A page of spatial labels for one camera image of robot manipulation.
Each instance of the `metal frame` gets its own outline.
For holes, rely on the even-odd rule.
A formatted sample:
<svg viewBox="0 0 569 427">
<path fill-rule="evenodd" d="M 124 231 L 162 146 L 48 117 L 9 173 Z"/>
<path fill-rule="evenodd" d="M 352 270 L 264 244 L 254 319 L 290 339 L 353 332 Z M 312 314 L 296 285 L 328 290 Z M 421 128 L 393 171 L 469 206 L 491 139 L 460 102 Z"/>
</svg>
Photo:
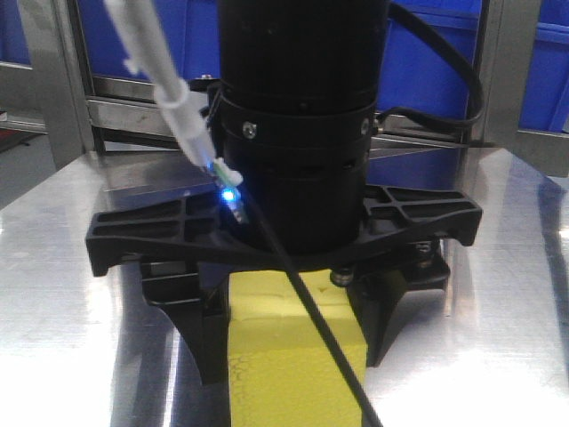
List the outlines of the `metal frame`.
<svg viewBox="0 0 569 427">
<path fill-rule="evenodd" d="M 8 108 L 2 107 L 9 109 L 1 127 L 47 131 L 58 167 L 84 149 L 103 152 L 100 129 L 172 137 L 151 103 L 150 83 L 91 75 L 76 0 L 19 0 L 19 8 L 32 68 L 0 63 L 0 81 L 12 82 L 0 85 Z M 545 173 L 567 175 L 569 135 L 518 129 L 540 8 L 541 0 L 483 1 L 475 65 L 486 108 L 466 137 L 505 147 Z M 399 142 L 460 139 L 427 132 L 401 117 L 391 118 L 383 131 Z"/>
<path fill-rule="evenodd" d="M 540 10 L 541 0 L 484 1 L 476 65 L 486 104 L 470 138 L 504 147 L 546 174 L 567 176 L 569 135 L 519 129 Z"/>
</svg>

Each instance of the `blue plastic bin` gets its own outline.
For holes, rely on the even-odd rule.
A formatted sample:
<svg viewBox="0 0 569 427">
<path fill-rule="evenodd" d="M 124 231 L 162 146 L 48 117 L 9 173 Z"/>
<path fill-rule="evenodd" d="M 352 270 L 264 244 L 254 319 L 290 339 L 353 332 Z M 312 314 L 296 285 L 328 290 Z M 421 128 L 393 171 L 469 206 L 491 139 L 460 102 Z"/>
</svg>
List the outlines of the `blue plastic bin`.
<svg viewBox="0 0 569 427">
<path fill-rule="evenodd" d="M 215 0 L 189 0 L 184 77 L 220 76 L 220 46 Z"/>
<path fill-rule="evenodd" d="M 126 52 L 102 0 L 78 0 L 92 72 L 132 77 L 124 67 Z M 178 72 L 187 79 L 220 74 L 215 0 L 156 0 Z"/>
<path fill-rule="evenodd" d="M 409 9 L 472 60 L 477 34 L 476 15 L 420 7 Z M 405 28 L 390 22 L 385 49 L 379 109 L 404 106 L 440 116 L 464 118 L 467 86 L 428 46 Z"/>
<path fill-rule="evenodd" d="M 433 7 L 445 11 L 480 13 L 482 0 L 397 0 L 395 3 L 405 6 Z"/>
<path fill-rule="evenodd" d="M 92 72 L 99 75 L 132 77 L 124 67 L 127 55 L 102 0 L 78 0 L 78 5 Z M 182 74 L 186 56 L 188 1 L 157 0 L 155 5 L 172 58 L 178 72 Z"/>
<path fill-rule="evenodd" d="M 17 0 L 0 0 L 0 60 L 29 64 Z"/>
<path fill-rule="evenodd" d="M 569 1 L 543 0 L 540 22 L 544 24 L 569 25 Z"/>
</svg>

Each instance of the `black cable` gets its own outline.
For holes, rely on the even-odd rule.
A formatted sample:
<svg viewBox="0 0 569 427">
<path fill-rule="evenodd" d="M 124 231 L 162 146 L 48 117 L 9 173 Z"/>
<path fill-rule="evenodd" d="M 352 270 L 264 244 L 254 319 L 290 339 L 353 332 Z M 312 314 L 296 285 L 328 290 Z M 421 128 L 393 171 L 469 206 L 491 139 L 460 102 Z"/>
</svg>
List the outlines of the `black cable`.
<svg viewBox="0 0 569 427">
<path fill-rule="evenodd" d="M 215 93 L 215 95 L 213 96 L 212 106 L 210 107 L 209 111 L 209 117 L 205 122 L 205 125 L 208 129 L 212 127 L 212 121 L 214 120 L 215 116 L 217 116 L 217 112 L 220 105 L 221 105 L 221 88 L 219 88 Z"/>
<path fill-rule="evenodd" d="M 338 341 L 336 341 L 332 330 L 326 323 L 326 320 L 322 316 L 320 309 L 312 298 L 310 291 L 307 289 L 304 280 L 302 280 L 301 275 L 294 266 L 293 260 L 285 251 L 285 248 L 281 244 L 278 236 L 271 227 L 267 218 L 265 218 L 265 215 L 257 203 L 254 201 L 246 189 L 243 189 L 242 192 L 244 201 L 255 216 L 255 219 L 260 226 L 260 231 L 262 232 L 263 237 L 280 261 L 284 273 L 291 281 L 294 291 L 301 299 L 302 305 L 304 305 L 304 308 L 309 314 L 312 323 L 324 340 L 328 351 L 332 355 L 334 362 L 336 362 L 336 366 L 338 369 L 340 369 L 340 372 L 344 377 L 344 381 L 354 395 L 354 399 L 356 399 L 357 404 L 362 409 L 362 413 L 369 422 L 370 427 L 382 427 L 380 418 L 377 416 L 375 410 L 373 409 L 372 403 L 365 394 L 364 387 L 358 381 L 357 376 L 352 369 L 352 366 L 349 364 L 348 359 L 346 358 L 346 355 L 342 351 L 340 345 L 338 344 Z"/>
<path fill-rule="evenodd" d="M 482 115 L 484 92 L 482 83 L 470 63 L 454 47 L 442 38 L 429 24 L 406 10 L 400 4 L 389 6 L 389 17 L 427 44 L 438 56 L 450 65 L 467 84 L 470 91 L 470 112 L 463 120 L 436 116 L 417 109 L 394 107 L 381 112 L 377 118 L 380 122 L 388 116 L 405 116 L 413 122 L 435 131 L 468 130 Z"/>
</svg>

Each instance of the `white cable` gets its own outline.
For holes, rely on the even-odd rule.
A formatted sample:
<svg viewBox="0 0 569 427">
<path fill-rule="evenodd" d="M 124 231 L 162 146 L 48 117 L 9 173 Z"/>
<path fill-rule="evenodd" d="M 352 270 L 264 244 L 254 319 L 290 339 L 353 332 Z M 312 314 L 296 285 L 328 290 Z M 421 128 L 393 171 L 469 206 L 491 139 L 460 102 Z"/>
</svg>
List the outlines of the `white cable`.
<svg viewBox="0 0 569 427">
<path fill-rule="evenodd" d="M 222 158 L 215 159 L 212 138 L 199 112 L 201 99 L 176 72 L 152 0 L 105 0 L 105 5 L 130 55 L 125 66 L 134 75 L 143 71 L 155 85 L 156 105 L 189 161 L 208 173 L 223 170 L 218 178 L 224 185 L 239 185 L 241 174 L 231 171 Z"/>
</svg>

